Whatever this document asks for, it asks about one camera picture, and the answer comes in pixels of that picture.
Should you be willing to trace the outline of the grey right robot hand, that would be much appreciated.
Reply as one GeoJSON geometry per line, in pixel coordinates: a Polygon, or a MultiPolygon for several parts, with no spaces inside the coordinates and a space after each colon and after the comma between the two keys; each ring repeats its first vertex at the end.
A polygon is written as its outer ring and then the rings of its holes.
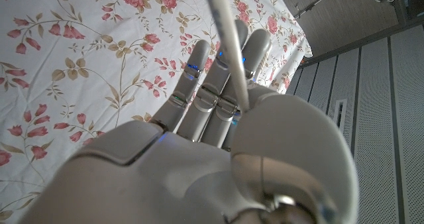
{"type": "Polygon", "coordinates": [[[250,110],[241,113],[219,52],[207,77],[200,40],[151,120],[125,123],[77,151],[22,223],[355,223],[358,178],[334,122],[254,83],[271,47],[236,21],[250,110]]]}

